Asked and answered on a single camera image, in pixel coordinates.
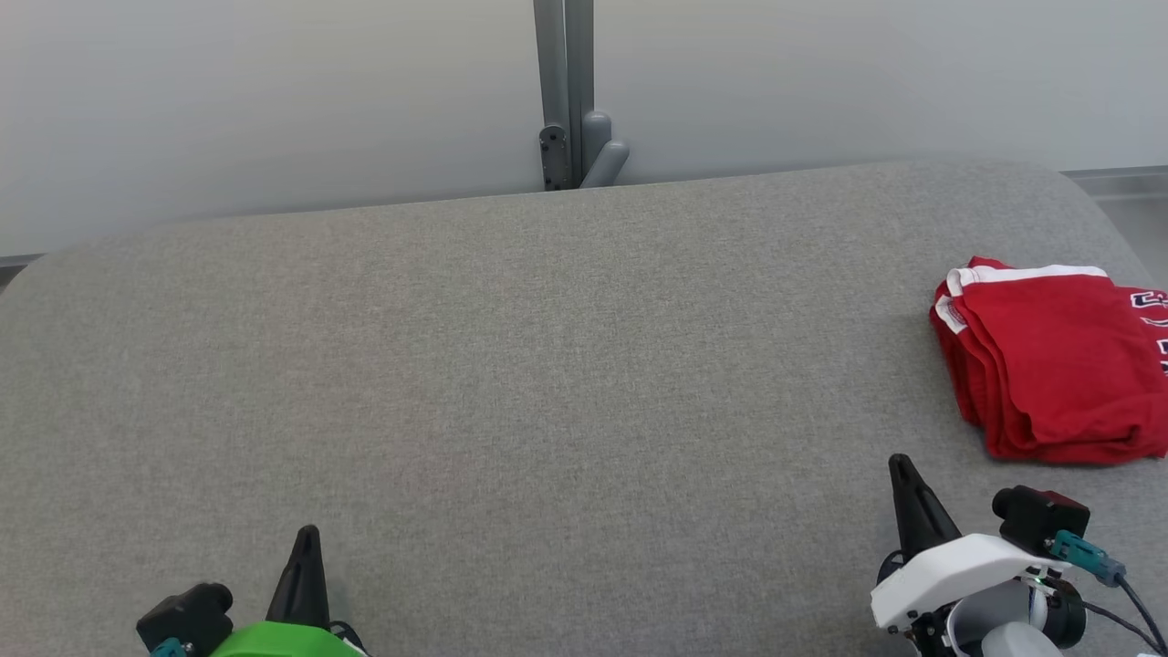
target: white wall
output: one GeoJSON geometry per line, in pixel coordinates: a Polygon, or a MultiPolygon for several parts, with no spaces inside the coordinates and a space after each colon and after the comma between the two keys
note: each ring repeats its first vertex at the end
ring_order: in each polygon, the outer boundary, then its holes
{"type": "Polygon", "coordinates": [[[620,182],[905,155],[1168,164],[1163,0],[597,0],[620,182]]]}
{"type": "Polygon", "coordinates": [[[530,0],[5,0],[0,256],[542,189],[530,0]]]}

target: folded red shirt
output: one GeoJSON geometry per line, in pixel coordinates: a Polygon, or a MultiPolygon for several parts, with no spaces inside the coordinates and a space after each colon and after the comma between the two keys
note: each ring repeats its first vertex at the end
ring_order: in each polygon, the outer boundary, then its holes
{"type": "Polygon", "coordinates": [[[1097,268],[973,258],[938,288],[930,319],[961,415],[985,428],[990,455],[1168,454],[1168,295],[1117,288],[1097,268]]]}

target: gray bracket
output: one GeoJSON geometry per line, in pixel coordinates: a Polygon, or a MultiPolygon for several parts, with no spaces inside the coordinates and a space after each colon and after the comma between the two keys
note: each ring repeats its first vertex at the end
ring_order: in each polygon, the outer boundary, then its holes
{"type": "Polygon", "coordinates": [[[547,125],[540,131],[540,159],[543,161],[543,189],[568,189],[572,184],[571,153],[568,131],[558,125],[547,125]]]}
{"type": "Polygon", "coordinates": [[[628,144],[612,138],[612,119],[596,110],[580,120],[584,180],[580,187],[610,187],[628,160],[628,144]]]}

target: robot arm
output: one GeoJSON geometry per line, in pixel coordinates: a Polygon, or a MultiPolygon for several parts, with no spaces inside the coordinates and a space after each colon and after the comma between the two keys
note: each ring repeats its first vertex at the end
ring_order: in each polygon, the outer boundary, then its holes
{"type": "MultiPolygon", "coordinates": [[[[889,471],[901,549],[880,568],[871,610],[877,627],[923,657],[1057,656],[1086,629],[1086,608],[1064,572],[1080,567],[1129,588],[1124,566],[1082,539],[1091,512],[1070,498],[1004,489],[993,502],[1001,535],[961,535],[908,456],[894,455],[889,471]]],[[[1155,639],[1141,636],[1162,644],[1136,604],[1155,639]]]]}
{"type": "Polygon", "coordinates": [[[227,611],[231,592],[201,583],[172,595],[138,621],[151,657],[362,657],[368,653],[348,623],[331,621],[320,531],[297,533],[263,622],[235,630],[227,611]]]}

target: gray table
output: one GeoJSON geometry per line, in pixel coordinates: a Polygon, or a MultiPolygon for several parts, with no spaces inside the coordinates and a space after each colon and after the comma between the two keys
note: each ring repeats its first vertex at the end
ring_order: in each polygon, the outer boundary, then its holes
{"type": "MultiPolygon", "coordinates": [[[[315,523],[335,615],[381,656],[905,655],[867,608],[892,451],[967,532],[1002,486],[1080,499],[1168,620],[1163,464],[995,463],[960,420],[925,312],[972,254],[1148,282],[1075,185],[996,161],[51,254],[0,295],[0,652],[133,655],[201,580],[256,621],[315,523]]],[[[1140,649],[1093,620],[1078,653],[1140,649]]]]}

